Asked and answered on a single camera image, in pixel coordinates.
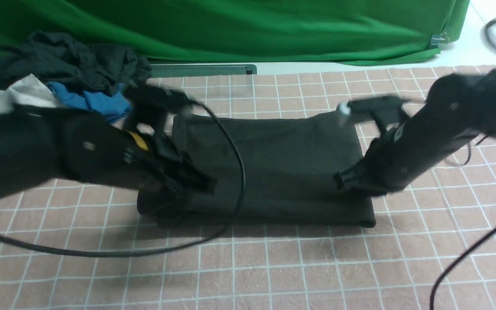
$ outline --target white floor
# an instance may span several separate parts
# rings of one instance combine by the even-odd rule
[[[496,0],[471,0],[461,37],[451,43],[431,61],[396,65],[395,67],[440,67],[455,65],[496,65],[496,54],[485,47],[481,30],[486,22],[496,18]],[[361,67],[339,63],[270,62],[257,63],[258,74],[290,74],[305,72],[357,71]]]

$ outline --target white cloth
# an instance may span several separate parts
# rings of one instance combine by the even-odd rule
[[[6,90],[0,90],[0,114],[11,112],[13,103],[42,108],[61,106],[53,92],[33,74],[16,81]]]

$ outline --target white grid line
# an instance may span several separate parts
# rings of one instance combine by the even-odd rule
[[[321,83],[322,83],[323,80],[322,80],[322,74],[321,73],[319,73],[319,79],[321,79]],[[326,97],[326,104],[327,104],[329,110],[331,110],[332,108],[330,106],[329,97]],[[334,239],[332,238],[332,229],[330,226],[328,226],[327,230],[329,231],[330,246],[332,248],[332,255],[334,256],[334,264],[336,265],[336,276],[338,277],[338,281],[340,282],[340,290],[342,291],[342,293],[341,293],[342,294],[342,302],[343,302],[344,309],[347,310],[348,304],[347,304],[347,300],[346,300],[346,292],[344,292],[342,273],[340,272],[340,267],[338,264],[338,257],[336,257],[336,247],[334,245]]]
[[[81,196],[83,195],[83,190],[85,187],[82,187],[79,192],[79,196],[77,197],[77,204],[81,202]],[[79,207],[76,207],[74,210],[74,215],[72,216],[72,222],[70,223],[70,227],[68,228],[68,235],[66,236],[66,241],[65,241],[65,249],[68,248],[68,243],[70,242],[70,236],[72,234],[72,228],[74,227],[74,221],[76,218],[76,215],[78,213]],[[65,257],[61,257],[59,261],[59,267],[57,267],[57,273],[55,273],[55,280],[53,280],[53,287],[51,288],[51,294],[49,295],[49,306],[51,306],[51,303],[53,302],[53,296],[55,295],[55,289],[57,288],[57,279],[59,278],[59,274],[61,273],[61,268],[62,268],[62,263],[65,260]]]
[[[484,284],[484,283],[495,283],[495,280],[485,280],[485,281],[480,281],[480,280],[472,280],[472,281],[459,281],[459,282],[453,282],[453,284]],[[415,284],[417,287],[429,287],[429,284]],[[376,286],[376,287],[358,287],[358,288],[347,288],[345,291],[346,292],[362,292],[362,291],[380,291],[384,289],[392,289],[392,288],[412,288],[412,284],[409,285],[391,285],[391,286]],[[316,294],[326,294],[326,293],[339,293],[340,290],[320,290],[320,291],[310,291],[308,294],[309,295],[316,295]],[[304,291],[291,291],[291,292],[277,292],[273,293],[272,296],[287,296],[287,295],[301,295],[303,294]],[[267,297],[267,293],[254,293],[254,294],[237,294],[237,297],[244,298],[244,297]],[[218,296],[208,296],[208,297],[200,297],[199,300],[213,300],[213,299],[221,299],[221,298],[232,298],[234,295],[218,295]],[[182,302],[182,301],[194,301],[195,298],[178,298],[178,299],[169,299],[169,300],[164,300],[161,301],[162,304],[171,304],[175,302]],[[135,305],[150,305],[150,304],[158,304],[159,301],[144,301],[144,302],[128,302],[126,303],[126,306],[135,306]],[[90,304],[87,306],[87,308],[90,307],[112,307],[112,306],[122,306],[122,304]],[[51,309],[67,309],[71,307],[84,307],[84,305],[75,305],[75,304],[70,304],[70,305],[65,305],[65,306],[53,306]],[[22,310],[46,310],[47,308],[23,308]]]
[[[53,193],[55,192],[55,189],[53,188],[51,190],[51,194],[49,194],[49,198],[47,199],[47,206],[49,206],[49,204],[51,204],[51,198],[53,198]],[[24,193],[20,194],[20,200],[22,200],[22,197],[24,196]],[[20,206],[20,202],[16,205],[16,209],[18,210]],[[41,217],[41,221],[40,221],[40,224],[39,224],[39,229],[38,229],[38,232],[36,233],[36,238],[35,238],[35,241],[34,243],[37,244],[37,241],[40,237],[40,234],[41,234],[41,228],[43,227],[43,223],[45,222],[45,216],[47,215],[47,210],[44,210],[43,212],[43,216]],[[9,223],[9,227],[11,227],[12,225],[12,222],[14,220],[14,216],[12,217],[12,220],[10,221]],[[30,257],[28,257],[28,262],[26,263],[26,267],[24,268],[24,272],[22,273],[22,281],[20,281],[19,285],[18,285],[18,290],[16,291],[16,296],[15,296],[15,299],[14,301],[12,302],[12,307],[14,308],[16,302],[18,301],[18,298],[20,296],[20,290],[22,289],[22,285],[24,284],[24,279],[26,278],[26,274],[28,273],[28,269],[30,267],[30,264],[32,263],[32,258],[33,256],[30,255]]]
[[[344,80],[346,80],[346,75],[343,72],[342,72],[342,74],[344,76]],[[347,83],[346,83],[346,89],[348,90],[348,95],[350,96],[350,98],[352,98],[352,94],[350,92],[350,88],[347,87]],[[361,126],[361,124],[358,124],[357,126],[359,126],[359,130],[361,131],[361,134],[363,134],[363,127]],[[369,146],[366,143],[366,139],[363,138],[363,141],[364,141],[365,147],[368,148]],[[372,263],[372,259],[370,257],[369,244],[366,241],[366,235],[365,235],[365,233],[363,233],[362,236],[363,236],[363,242],[365,243],[366,255],[367,255],[368,260],[370,262],[370,270],[372,272],[372,276],[374,277],[374,283],[376,283],[376,286],[380,287],[380,283],[378,282],[378,277],[376,276],[376,271],[374,270],[374,263]],[[382,298],[382,291],[381,291],[381,289],[378,289],[378,297],[380,298],[380,308],[382,310],[385,310],[385,308],[384,308],[384,299]]]
[[[109,221],[109,213],[110,213],[110,204],[112,203],[112,197],[114,197],[114,188],[112,188],[112,191],[110,191],[110,197],[108,199],[108,208],[106,209],[106,216],[105,216],[105,225]],[[102,234],[99,239],[99,246],[97,247],[97,251],[101,251],[102,249],[102,243],[104,242],[105,239],[105,230],[106,228],[103,227],[102,229]],[[95,266],[93,267],[93,273],[91,274],[91,281],[89,282],[89,289],[87,291],[87,295],[85,296],[85,304],[84,306],[87,306],[89,304],[89,298],[91,297],[91,289],[93,288],[93,282],[95,282],[95,275],[97,273],[97,266],[99,265],[99,259],[95,259]]]

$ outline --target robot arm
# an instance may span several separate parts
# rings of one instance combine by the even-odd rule
[[[496,69],[439,78],[412,118],[401,109],[403,102],[387,96],[339,107],[344,118],[370,114],[381,132],[356,165],[335,175],[341,190],[367,196],[398,192],[478,135],[496,138]],[[399,125],[387,130],[393,123]]]
[[[67,108],[16,106],[0,114],[0,198],[52,178],[156,192],[211,192],[214,181],[164,135],[168,114],[196,104],[181,92],[128,87],[133,110],[118,129],[101,115]],[[152,127],[149,135],[138,124]]]

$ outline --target black cable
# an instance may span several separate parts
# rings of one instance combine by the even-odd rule
[[[466,161],[464,161],[463,164],[453,163],[452,161],[448,160],[447,158],[444,160],[444,162],[447,163],[448,165],[452,166],[452,167],[464,167],[465,165],[468,165],[468,163],[470,163],[470,160],[472,160],[472,145],[470,145],[470,143],[468,143],[466,145],[466,148],[468,149],[468,157],[466,157]]]
[[[201,245],[202,243],[206,243],[209,241],[212,241],[218,237],[220,237],[222,234],[224,234],[234,223],[236,220],[240,208],[242,207],[242,202],[244,201],[244,196],[246,193],[246,172],[244,169],[244,162],[242,161],[242,157],[240,156],[239,150],[236,147],[236,144],[234,143],[233,139],[223,127],[223,124],[219,121],[219,118],[210,110],[205,104],[197,103],[197,105],[201,106],[204,108],[206,112],[210,115],[210,117],[214,120],[215,124],[219,127],[219,130],[223,133],[229,144],[231,145],[232,151],[235,154],[235,157],[239,163],[240,167],[240,193],[238,195],[238,198],[236,200],[236,206],[233,210],[233,213],[231,215],[231,218],[224,224],[223,228],[218,231],[217,233],[199,240],[199,241],[194,241],[190,243],[186,243],[184,245],[177,245],[175,247],[168,247],[164,249],[149,249],[149,250],[140,250],[140,251],[74,251],[74,250],[67,250],[67,249],[58,249],[58,248],[52,248],[52,247],[45,247],[43,245],[34,245],[31,243],[27,243],[24,241],[20,241],[17,239],[12,239],[8,238],[5,236],[0,235],[0,242],[4,243],[6,245],[12,245],[14,247],[26,249],[26,250],[31,250],[31,251],[37,251],[37,252],[42,252],[42,253],[47,253],[47,254],[54,254],[54,255],[63,255],[63,256],[74,256],[74,257],[143,257],[143,256],[150,256],[150,255],[158,255],[158,254],[163,254],[163,253],[169,253],[172,251],[179,251],[182,249],[186,249],[189,247],[193,247],[195,245]]]
[[[472,254],[478,247],[480,247],[485,241],[490,239],[492,236],[496,234],[496,227],[492,229],[490,232],[488,232],[486,235],[480,238],[480,240],[476,241],[471,247],[469,247],[464,253],[462,253],[457,259],[455,259],[446,269],[443,271],[441,276],[438,277],[437,280],[435,280],[434,286],[431,289],[430,293],[430,310],[434,310],[434,299],[435,299],[435,294],[437,292],[437,289],[439,288],[439,284],[441,284],[441,281],[449,275],[449,273],[457,267],[465,258],[468,257],[468,255]]]

